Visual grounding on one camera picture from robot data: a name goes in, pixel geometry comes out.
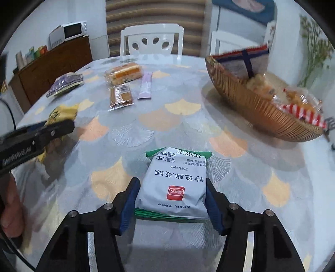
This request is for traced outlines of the person's left hand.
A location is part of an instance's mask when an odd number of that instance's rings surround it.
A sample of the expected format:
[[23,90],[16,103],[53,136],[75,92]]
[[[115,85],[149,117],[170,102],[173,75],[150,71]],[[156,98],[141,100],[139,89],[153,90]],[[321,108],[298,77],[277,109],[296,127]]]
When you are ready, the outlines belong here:
[[24,215],[17,184],[12,174],[9,175],[6,191],[5,209],[1,215],[1,227],[7,237],[19,237],[24,231]]

